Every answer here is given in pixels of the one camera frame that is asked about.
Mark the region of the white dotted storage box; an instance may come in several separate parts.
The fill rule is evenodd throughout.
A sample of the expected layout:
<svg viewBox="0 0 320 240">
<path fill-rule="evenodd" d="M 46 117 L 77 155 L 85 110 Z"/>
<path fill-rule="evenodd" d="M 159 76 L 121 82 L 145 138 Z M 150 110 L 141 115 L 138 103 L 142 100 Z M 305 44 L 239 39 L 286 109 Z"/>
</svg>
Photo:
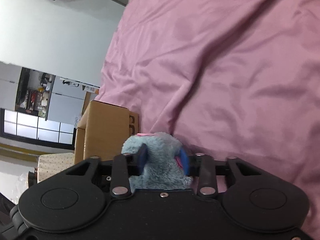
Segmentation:
<svg viewBox="0 0 320 240">
<path fill-rule="evenodd" d="M 37 182 L 40 183 L 74 165 L 74 153 L 53 153 L 39 156 Z"/>
</svg>

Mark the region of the open wall shelf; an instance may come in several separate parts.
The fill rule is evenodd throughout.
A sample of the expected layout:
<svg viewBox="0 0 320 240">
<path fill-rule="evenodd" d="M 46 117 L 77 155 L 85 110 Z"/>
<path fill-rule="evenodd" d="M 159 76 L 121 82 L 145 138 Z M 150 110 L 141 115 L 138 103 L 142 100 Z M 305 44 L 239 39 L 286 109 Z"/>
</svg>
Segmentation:
<svg viewBox="0 0 320 240">
<path fill-rule="evenodd" d="M 53 74 L 22 68 L 14 110 L 47 120 L 55 78 Z"/>
</svg>

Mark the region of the pink bed sheet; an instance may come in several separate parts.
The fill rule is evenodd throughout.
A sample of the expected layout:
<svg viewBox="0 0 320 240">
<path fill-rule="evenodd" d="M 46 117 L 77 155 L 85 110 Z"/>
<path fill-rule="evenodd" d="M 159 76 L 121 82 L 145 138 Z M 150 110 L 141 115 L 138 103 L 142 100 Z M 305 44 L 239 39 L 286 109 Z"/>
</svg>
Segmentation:
<svg viewBox="0 0 320 240">
<path fill-rule="evenodd" d="M 300 187 L 319 239 L 319 0 L 129 0 L 97 100 Z"/>
</svg>

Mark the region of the brown cardboard box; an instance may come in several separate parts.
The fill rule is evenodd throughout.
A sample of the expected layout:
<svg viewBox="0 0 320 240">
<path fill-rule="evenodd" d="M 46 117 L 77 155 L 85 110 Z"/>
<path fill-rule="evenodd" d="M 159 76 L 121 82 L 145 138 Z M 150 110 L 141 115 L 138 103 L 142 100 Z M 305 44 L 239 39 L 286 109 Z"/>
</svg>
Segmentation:
<svg viewBox="0 0 320 240">
<path fill-rule="evenodd" d="M 139 133 L 139 115 L 127 108 L 91 101 L 78 122 L 74 163 L 93 156 L 112 160 L 121 153 L 123 143 Z"/>
</svg>

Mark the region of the fluffy light blue plush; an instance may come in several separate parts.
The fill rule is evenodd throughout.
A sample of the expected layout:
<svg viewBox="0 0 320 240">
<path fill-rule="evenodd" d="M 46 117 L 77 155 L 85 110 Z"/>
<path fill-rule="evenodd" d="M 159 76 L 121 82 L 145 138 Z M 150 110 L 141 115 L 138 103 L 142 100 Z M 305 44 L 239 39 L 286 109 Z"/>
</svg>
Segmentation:
<svg viewBox="0 0 320 240">
<path fill-rule="evenodd" d="M 189 189 L 193 178 L 184 174 L 177 158 L 182 143 L 173 136 L 157 132 L 153 134 L 136 134 L 123 144 L 121 154 L 137 154 L 142 145 L 146 145 L 148 159 L 142 174 L 129 177 L 131 191 Z"/>
</svg>

